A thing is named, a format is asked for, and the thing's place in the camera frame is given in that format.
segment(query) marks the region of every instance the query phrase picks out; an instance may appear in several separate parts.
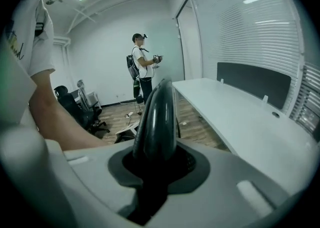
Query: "baseboard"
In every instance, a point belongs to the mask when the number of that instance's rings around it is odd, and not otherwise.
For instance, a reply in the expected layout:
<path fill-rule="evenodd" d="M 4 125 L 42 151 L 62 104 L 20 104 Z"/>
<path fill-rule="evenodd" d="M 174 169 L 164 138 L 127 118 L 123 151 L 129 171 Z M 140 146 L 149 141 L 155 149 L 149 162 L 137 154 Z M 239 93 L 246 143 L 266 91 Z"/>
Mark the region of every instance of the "baseboard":
<path fill-rule="evenodd" d="M 133 102 L 136 102 L 136 99 L 122 101 L 121 103 L 115 102 L 115 103 L 111 103 L 111 104 L 105 104 L 105 105 L 101 105 L 101 107 L 104 108 L 104 107 L 110 107 L 110 106 L 118 106 L 118 105 L 121 105 L 121 104 L 130 104 L 130 103 L 133 103 Z"/>

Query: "black desk partition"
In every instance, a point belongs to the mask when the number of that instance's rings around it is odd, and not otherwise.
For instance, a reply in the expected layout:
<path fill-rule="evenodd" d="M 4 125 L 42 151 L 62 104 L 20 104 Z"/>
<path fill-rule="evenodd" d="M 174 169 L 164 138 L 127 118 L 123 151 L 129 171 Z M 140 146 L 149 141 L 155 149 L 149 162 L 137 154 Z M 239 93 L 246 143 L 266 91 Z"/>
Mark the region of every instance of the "black desk partition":
<path fill-rule="evenodd" d="M 268 103 L 278 109 L 284 107 L 291 77 L 283 73 L 257 66 L 218 62 L 216 79 L 246 91 L 260 99 L 268 96 Z"/>

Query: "black pants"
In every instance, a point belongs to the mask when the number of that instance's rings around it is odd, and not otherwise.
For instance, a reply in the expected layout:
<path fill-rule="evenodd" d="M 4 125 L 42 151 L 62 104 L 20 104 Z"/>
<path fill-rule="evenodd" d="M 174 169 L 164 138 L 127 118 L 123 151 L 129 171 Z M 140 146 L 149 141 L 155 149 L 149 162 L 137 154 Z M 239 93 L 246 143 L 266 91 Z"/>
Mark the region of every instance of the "black pants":
<path fill-rule="evenodd" d="M 146 104 L 148 97 L 152 92 L 151 77 L 141 78 L 140 85 L 143 92 L 143 101 L 144 101 L 144 104 Z"/>

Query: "chair backrest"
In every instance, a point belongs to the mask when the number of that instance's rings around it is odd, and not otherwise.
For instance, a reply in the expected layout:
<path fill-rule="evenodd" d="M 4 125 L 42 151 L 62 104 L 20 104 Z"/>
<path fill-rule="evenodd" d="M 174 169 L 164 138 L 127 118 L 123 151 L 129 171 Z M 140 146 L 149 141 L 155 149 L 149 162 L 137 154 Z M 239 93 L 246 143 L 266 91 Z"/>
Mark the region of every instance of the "chair backrest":
<path fill-rule="evenodd" d="M 84 112 L 78 106 L 72 94 L 66 93 L 63 96 L 58 97 L 57 100 L 80 125 L 86 125 Z"/>

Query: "horizontal blinds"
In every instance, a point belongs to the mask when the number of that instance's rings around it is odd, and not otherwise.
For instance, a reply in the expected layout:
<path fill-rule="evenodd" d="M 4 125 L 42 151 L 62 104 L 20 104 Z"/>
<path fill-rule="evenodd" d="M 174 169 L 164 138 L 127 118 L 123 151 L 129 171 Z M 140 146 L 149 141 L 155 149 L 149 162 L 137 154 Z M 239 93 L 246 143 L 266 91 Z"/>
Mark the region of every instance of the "horizontal blinds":
<path fill-rule="evenodd" d="M 288 0 L 191 0 L 197 16 L 203 77 L 217 79 L 217 63 L 274 70 L 291 77 L 287 112 L 298 78 L 300 41 Z"/>
<path fill-rule="evenodd" d="M 312 133 L 320 121 L 320 67 L 306 62 L 290 118 Z"/>

